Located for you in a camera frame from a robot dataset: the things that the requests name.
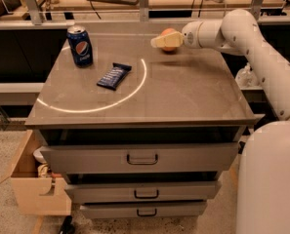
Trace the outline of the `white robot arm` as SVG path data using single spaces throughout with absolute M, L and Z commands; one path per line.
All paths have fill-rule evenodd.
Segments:
M 265 95 L 267 119 L 240 155 L 235 234 L 290 234 L 290 61 L 242 9 L 222 19 L 190 22 L 151 40 L 160 49 L 182 45 L 243 56 L 253 69 Z

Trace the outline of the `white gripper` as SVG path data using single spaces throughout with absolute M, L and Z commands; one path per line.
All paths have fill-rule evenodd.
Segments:
M 183 27 L 182 33 L 172 31 L 152 38 L 150 45 L 153 48 L 177 48 L 183 44 L 184 37 L 186 47 L 217 49 L 224 43 L 221 25 L 219 19 L 193 21 Z

